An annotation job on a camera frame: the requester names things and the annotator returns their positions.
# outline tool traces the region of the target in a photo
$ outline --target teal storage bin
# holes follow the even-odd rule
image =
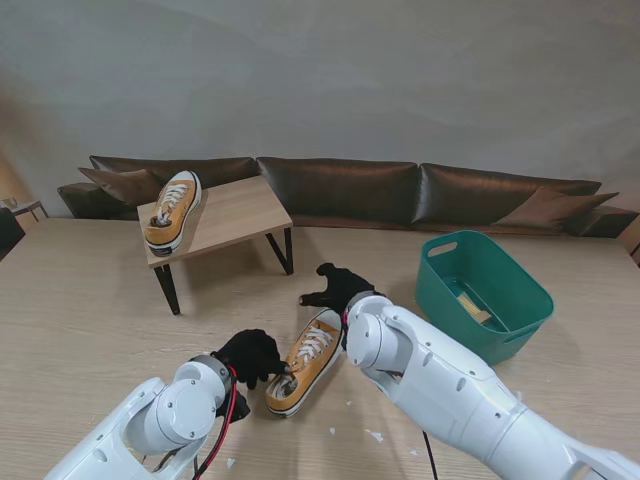
[[[462,293],[491,315],[486,323],[460,303]],[[518,262],[469,230],[425,243],[416,301],[434,326],[489,365],[514,356],[553,313],[551,296]]]

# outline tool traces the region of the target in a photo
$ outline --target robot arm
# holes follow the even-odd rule
[[[220,361],[201,355],[182,365],[173,382],[147,380],[105,418],[45,480],[175,480],[207,441],[230,387]],[[142,455],[178,450],[159,472],[149,472],[127,447]]]
[[[423,431],[505,480],[631,480],[640,466],[532,412],[480,357],[378,295],[351,302],[347,355]]]

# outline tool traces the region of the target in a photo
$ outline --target mustard yellow sneaker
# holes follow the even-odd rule
[[[291,373],[278,375],[267,387],[267,408],[283,417],[294,415],[340,357],[340,340],[337,313],[326,309],[313,317],[287,357]]]
[[[155,255],[164,257],[178,249],[187,217],[201,197],[200,179],[193,172],[179,172],[164,186],[144,229],[147,245]]]

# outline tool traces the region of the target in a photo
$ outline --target table leg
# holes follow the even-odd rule
[[[42,206],[42,204],[40,203],[38,205],[40,207],[40,210],[42,210],[42,213],[44,213],[44,216],[49,218],[49,214],[47,213],[47,211],[44,209],[44,207]]]
[[[176,286],[173,283],[173,276],[171,275],[171,267],[164,265],[162,267],[156,267],[153,269],[156,272],[156,277],[160,282],[164,296],[169,302],[171,312],[174,315],[180,314],[180,305],[178,304],[178,294],[176,293]]]
[[[273,248],[276,257],[278,257],[280,265],[282,265],[282,268],[284,268],[285,273],[287,275],[291,275],[293,273],[293,245],[291,243],[291,228],[284,229],[284,244],[285,251],[287,252],[286,258],[282,254],[282,250],[280,250],[278,242],[276,242],[276,239],[273,238],[272,234],[267,233],[267,240],[269,240],[269,244],[271,245],[271,248]]]

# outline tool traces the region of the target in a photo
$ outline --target brown pillow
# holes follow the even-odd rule
[[[616,195],[618,193],[571,196],[541,187],[526,202],[493,225],[562,230],[571,217],[587,213]]]
[[[162,190],[158,179],[146,170],[123,173],[91,168],[78,168],[78,170],[109,195],[132,207],[155,202]]]

